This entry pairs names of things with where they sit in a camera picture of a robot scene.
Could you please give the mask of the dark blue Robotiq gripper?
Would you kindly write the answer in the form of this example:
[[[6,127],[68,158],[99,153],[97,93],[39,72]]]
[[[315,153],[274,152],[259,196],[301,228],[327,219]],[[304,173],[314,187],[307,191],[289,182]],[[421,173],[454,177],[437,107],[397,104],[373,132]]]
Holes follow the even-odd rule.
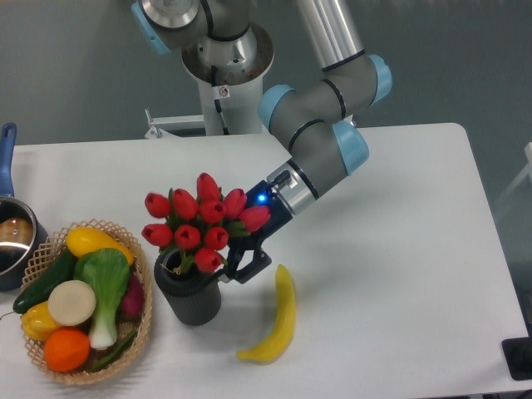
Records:
[[[276,233],[292,218],[291,212],[265,180],[257,183],[246,193],[247,202],[242,212],[244,227],[257,227],[246,237],[229,240],[227,264],[215,273],[215,278],[228,282],[247,283],[251,278],[266,269],[272,259],[263,250],[264,240]]]

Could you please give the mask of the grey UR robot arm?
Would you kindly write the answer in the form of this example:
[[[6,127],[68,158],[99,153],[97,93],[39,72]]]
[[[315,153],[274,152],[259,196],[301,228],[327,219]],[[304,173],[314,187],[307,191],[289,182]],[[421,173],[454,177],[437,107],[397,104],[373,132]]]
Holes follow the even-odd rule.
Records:
[[[300,1],[323,79],[305,91],[277,85],[264,89],[273,43],[249,17],[246,1],[136,1],[131,11],[160,54],[180,50],[196,80],[207,135],[267,131],[288,151],[288,160],[248,193],[265,204],[271,219],[248,238],[229,244],[229,262],[216,278],[244,283],[270,262],[261,245],[294,215],[325,195],[369,156],[350,117],[392,88],[387,64],[365,52],[344,1]]]

